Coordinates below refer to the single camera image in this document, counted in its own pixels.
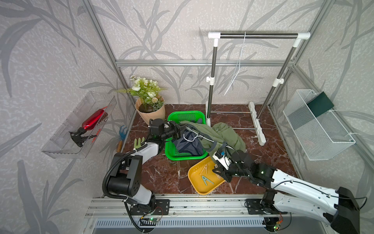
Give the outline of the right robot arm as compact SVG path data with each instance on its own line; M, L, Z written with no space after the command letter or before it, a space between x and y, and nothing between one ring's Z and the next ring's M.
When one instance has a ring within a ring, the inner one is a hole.
M260 209L267 213L297 213L330 226L339 234L360 233L359 198L344 187L337 190L312 184L273 166L256 163L241 150L219 150L212 156L213 172L230 182L244 177L265 188Z

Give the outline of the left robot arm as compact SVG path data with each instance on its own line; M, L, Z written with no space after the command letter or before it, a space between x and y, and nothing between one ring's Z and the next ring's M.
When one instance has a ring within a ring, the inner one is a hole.
M167 140L179 139L185 124L150 120L147 137L132 151L116 153L102 182L104 196L139 206L155 206L154 193L141 184L142 165L163 150Z

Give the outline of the navy blue tank top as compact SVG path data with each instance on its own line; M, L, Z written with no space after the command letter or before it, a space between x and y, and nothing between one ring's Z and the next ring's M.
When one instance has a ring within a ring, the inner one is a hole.
M187 140L191 140L192 142L186 141L183 138L183 135ZM195 134L190 131L185 131L180 139L174 139L172 140L172 143L174 144L176 150L179 153L187 153L194 157L202 156L205 151L201 145L201 142L198 138L195 138Z

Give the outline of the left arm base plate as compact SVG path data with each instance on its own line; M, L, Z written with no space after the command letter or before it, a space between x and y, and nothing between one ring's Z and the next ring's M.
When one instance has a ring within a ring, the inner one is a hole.
M149 204L137 204L130 207L131 215L146 215L153 213L155 215L168 215L170 209L169 199L151 200Z

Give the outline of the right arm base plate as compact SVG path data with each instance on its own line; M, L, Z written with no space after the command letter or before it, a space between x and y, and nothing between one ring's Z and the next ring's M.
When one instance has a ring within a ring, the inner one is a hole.
M286 215L288 212L277 210L273 202L263 199L246 199L244 206L247 208L249 215Z

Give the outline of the white wire hanger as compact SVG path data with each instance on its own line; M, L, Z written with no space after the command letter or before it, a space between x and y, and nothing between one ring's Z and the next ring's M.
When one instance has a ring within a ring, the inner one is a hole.
M207 140L207 141L209 141L209 142L212 142L212 143L215 143L215 142L216 142L216 141L213 141L213 140L210 139L210 138L205 137L202 133L200 133L200 132L196 132L196 131L194 131L193 129L191 129L191 128L189 128L189 127L185 127L185 129L188 130L188 131L190 131L190 132L193 132L193 133L196 135L194 139L198 138L198 139L205 139L205 140ZM183 135L183 138L184 138L186 141L192 142L191 140L187 140L187 139L185 138L184 135ZM232 148L231 146L229 146L229 145L227 145L227 144L225 145L225 147L234 150L234 148Z
M228 93L228 91L230 90L231 86L233 85L235 79L237 78L237 76L238 76L238 74L240 72L240 69L241 69L241 60L242 60L242 53L243 53L243 47L244 47L244 44L245 44L245 39L246 39L246 32L244 32L243 43L242 43L242 46L241 46L241 49L240 49L238 60L237 60L236 66L234 68L234 72L232 74L232 78L230 80L230 83L227 86L226 91L224 93L224 96Z

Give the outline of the olive green tank top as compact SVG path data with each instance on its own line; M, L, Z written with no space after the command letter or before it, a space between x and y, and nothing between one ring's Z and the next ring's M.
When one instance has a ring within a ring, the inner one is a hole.
M180 124L186 125L193 131L192 133L198 133L197 140L210 156L213 156L224 144L226 144L230 155L238 150L246 152L246 144L242 138L226 123L219 122L213 127L190 121L182 121Z

